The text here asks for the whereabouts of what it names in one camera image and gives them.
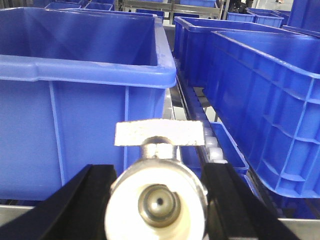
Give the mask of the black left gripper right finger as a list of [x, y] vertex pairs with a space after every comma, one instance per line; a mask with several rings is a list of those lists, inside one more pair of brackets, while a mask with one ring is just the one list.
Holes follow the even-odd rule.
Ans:
[[226, 163], [206, 163], [206, 232], [211, 240], [296, 240], [297, 236], [260, 202]]

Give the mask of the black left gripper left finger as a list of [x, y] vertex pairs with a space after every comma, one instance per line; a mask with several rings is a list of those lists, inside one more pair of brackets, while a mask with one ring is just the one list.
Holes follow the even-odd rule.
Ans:
[[33, 209], [0, 228], [2, 240], [105, 240], [105, 213], [117, 174], [113, 165], [85, 166]]

